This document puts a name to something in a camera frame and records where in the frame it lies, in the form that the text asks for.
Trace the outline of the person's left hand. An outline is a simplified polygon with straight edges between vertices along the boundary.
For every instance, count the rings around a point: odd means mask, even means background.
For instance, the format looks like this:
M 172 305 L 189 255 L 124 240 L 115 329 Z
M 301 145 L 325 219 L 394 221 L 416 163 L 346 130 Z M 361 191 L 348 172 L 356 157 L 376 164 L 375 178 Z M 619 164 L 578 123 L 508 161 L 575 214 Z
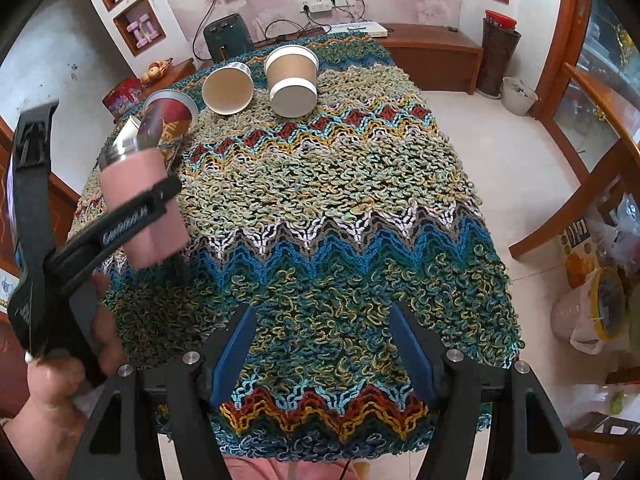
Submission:
M 87 423 L 73 402 L 84 380 L 84 366 L 68 354 L 28 364 L 29 398 L 1 425 L 3 479 L 66 477 Z

